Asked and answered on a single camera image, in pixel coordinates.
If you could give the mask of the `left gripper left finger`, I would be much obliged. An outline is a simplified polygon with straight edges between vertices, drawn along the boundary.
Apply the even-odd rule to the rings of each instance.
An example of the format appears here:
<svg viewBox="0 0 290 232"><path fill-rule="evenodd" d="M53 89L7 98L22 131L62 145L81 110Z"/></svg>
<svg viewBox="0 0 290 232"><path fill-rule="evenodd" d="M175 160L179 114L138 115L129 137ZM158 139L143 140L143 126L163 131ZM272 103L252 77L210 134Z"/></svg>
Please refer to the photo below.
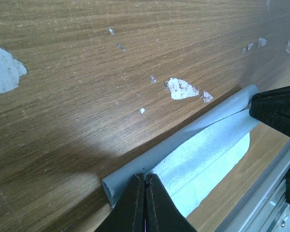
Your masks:
<svg viewBox="0 0 290 232"><path fill-rule="evenodd" d="M96 229L97 232L144 232L145 180L134 174L116 206Z"/></svg>

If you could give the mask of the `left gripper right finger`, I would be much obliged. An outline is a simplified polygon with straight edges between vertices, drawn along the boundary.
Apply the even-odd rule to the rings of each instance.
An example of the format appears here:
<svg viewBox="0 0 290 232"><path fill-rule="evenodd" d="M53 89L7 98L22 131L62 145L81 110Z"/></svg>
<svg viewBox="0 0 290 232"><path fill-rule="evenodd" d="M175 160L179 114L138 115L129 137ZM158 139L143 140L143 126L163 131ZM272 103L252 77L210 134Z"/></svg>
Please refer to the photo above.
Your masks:
<svg viewBox="0 0 290 232"><path fill-rule="evenodd" d="M196 231L176 208L157 174L145 177L145 231Z"/></svg>

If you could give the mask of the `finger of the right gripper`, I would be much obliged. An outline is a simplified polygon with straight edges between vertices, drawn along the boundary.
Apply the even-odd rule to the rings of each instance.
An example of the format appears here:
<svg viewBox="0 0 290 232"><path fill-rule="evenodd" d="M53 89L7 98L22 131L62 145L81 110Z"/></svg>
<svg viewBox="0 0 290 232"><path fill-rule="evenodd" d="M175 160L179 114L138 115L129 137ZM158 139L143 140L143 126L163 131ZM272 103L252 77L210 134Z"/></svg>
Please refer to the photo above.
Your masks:
<svg viewBox="0 0 290 232"><path fill-rule="evenodd" d="M255 94L249 115L290 138L290 86Z"/></svg>

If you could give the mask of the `blue cleaning cloth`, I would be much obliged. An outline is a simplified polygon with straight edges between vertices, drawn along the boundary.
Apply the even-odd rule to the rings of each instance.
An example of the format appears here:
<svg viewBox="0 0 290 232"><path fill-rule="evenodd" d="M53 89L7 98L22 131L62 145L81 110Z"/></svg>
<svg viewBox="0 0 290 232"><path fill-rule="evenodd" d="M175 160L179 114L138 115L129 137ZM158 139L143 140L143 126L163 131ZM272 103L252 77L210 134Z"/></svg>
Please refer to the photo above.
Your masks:
<svg viewBox="0 0 290 232"><path fill-rule="evenodd" d="M249 85L102 180L115 206L133 174L157 174L176 208L187 217L246 154L258 121L248 105Z"/></svg>

